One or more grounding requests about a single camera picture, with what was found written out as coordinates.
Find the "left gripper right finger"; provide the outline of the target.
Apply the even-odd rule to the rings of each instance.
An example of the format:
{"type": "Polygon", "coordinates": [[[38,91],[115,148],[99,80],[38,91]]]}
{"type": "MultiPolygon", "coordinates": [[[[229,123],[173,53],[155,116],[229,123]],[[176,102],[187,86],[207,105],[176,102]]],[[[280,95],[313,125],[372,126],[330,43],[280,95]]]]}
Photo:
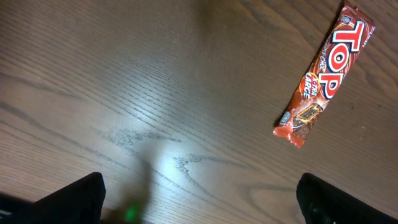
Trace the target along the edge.
{"type": "Polygon", "coordinates": [[[397,224],[397,219],[308,172],[298,182],[296,197],[306,224],[397,224]]]}

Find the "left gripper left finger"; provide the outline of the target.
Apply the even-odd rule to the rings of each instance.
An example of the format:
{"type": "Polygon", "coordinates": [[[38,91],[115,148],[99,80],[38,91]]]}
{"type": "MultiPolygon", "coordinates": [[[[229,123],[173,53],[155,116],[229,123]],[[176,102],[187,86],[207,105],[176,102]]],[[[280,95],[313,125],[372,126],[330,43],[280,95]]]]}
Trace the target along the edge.
{"type": "Polygon", "coordinates": [[[1,194],[1,223],[99,224],[106,189],[103,176],[93,172],[36,201],[1,194]]]}

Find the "orange Top chocolate bar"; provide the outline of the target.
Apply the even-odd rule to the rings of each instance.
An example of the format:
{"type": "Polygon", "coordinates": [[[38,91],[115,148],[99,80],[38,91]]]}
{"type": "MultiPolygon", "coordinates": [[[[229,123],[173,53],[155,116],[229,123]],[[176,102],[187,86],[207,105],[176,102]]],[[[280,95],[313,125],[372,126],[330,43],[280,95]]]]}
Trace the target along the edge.
{"type": "Polygon", "coordinates": [[[303,75],[273,134],[297,147],[304,142],[366,46],[376,26],[349,1],[343,2],[329,36],[303,75]]]}

